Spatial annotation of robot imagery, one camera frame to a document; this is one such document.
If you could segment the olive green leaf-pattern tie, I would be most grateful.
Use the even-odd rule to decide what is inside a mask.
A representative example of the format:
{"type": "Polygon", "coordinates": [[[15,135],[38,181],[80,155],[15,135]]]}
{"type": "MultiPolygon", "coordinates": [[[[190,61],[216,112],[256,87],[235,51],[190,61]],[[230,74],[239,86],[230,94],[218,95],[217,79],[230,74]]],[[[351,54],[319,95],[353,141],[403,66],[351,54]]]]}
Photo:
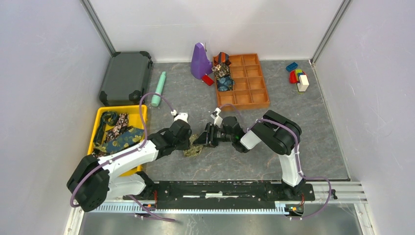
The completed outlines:
{"type": "Polygon", "coordinates": [[[193,144],[193,142],[195,140],[197,140],[197,138],[199,137],[199,135],[197,134],[192,134],[190,136],[190,147],[187,150],[184,150],[184,156],[185,157],[196,157],[199,156],[202,153],[203,150],[203,145],[200,144],[193,144]]]}

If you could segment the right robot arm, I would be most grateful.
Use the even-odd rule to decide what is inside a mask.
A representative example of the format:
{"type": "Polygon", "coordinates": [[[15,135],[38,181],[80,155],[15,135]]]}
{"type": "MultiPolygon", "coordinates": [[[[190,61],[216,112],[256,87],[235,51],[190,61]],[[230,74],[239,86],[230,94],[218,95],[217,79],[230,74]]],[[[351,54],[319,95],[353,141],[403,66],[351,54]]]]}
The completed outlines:
{"type": "Polygon", "coordinates": [[[295,200],[302,194],[306,183],[299,161],[301,128],[288,118],[268,110],[247,130],[244,130],[236,117],[219,116],[221,110],[211,114],[214,122],[206,124],[205,130],[192,143],[216,147],[220,142],[231,142],[236,151],[247,153],[263,142],[275,152],[281,164],[283,195],[295,200]]]}

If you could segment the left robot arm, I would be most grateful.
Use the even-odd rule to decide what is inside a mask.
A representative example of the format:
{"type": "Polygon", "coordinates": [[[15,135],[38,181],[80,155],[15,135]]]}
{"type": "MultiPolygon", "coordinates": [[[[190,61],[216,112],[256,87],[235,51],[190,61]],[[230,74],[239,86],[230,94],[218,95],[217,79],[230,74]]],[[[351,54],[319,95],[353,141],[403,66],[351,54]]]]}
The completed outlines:
{"type": "Polygon", "coordinates": [[[84,156],[67,182],[71,192],[70,205],[90,212],[107,199],[127,195],[149,199],[154,187],[144,179],[143,173],[137,172],[128,177],[122,174],[135,166],[168,156],[175,150],[187,149],[190,136],[190,125],[178,119],[169,128],[151,134],[143,146],[137,144],[101,158],[84,156]]]}

